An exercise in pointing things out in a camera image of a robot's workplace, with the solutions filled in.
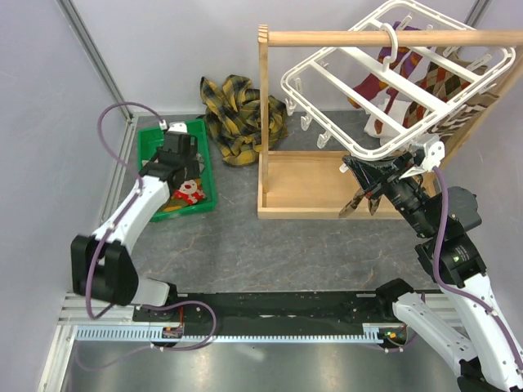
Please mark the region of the red white snowman sock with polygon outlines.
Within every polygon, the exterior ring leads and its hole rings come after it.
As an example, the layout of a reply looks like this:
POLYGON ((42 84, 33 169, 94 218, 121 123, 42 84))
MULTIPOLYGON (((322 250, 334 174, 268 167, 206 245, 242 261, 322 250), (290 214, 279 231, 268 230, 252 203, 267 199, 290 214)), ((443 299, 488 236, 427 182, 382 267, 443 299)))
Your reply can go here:
POLYGON ((180 188, 173 193, 172 198, 183 200, 192 206, 203 201, 206 198, 206 194, 203 191, 200 179, 186 180, 181 184, 180 188))

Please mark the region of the beige brown argyle sock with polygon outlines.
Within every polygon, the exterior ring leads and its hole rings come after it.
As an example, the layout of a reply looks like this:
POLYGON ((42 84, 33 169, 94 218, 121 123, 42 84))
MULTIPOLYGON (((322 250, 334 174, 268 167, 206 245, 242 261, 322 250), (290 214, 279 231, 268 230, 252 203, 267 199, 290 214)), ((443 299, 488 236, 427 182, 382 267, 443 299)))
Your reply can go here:
POLYGON ((359 188, 353 195, 352 199, 340 210, 338 217, 340 219, 350 216, 360 205, 364 198, 364 191, 359 188))
POLYGON ((382 201, 382 196, 368 198, 368 209, 369 209, 369 214, 371 216, 375 215, 375 213, 379 209, 381 201, 382 201))

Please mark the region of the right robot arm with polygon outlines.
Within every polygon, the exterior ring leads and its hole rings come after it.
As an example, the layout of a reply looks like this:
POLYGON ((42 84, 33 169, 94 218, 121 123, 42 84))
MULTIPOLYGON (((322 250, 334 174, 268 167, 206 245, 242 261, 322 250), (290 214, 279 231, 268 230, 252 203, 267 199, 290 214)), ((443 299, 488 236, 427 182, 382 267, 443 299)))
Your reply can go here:
POLYGON ((358 198, 386 197, 422 239, 418 261, 447 297, 465 330, 460 333, 430 310, 403 279, 379 287, 375 314, 405 323, 453 370, 461 391, 520 391, 522 346, 496 301, 486 264, 468 231, 481 224, 476 196, 447 185, 441 169, 432 172, 440 192, 428 196, 407 175, 418 156, 404 153, 380 161, 346 155, 343 168, 360 185, 358 198))

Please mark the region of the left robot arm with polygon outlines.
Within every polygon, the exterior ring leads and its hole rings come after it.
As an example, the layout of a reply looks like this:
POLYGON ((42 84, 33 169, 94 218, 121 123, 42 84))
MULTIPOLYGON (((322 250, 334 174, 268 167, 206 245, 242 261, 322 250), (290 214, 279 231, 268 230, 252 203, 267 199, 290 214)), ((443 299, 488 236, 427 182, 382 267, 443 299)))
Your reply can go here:
POLYGON ((151 305, 162 321, 173 320, 179 301, 168 283, 136 272, 131 254, 153 215, 181 186, 200 174, 198 140, 188 132, 166 131, 163 143, 138 172, 131 192, 91 235, 70 246, 74 293, 114 305, 151 305))

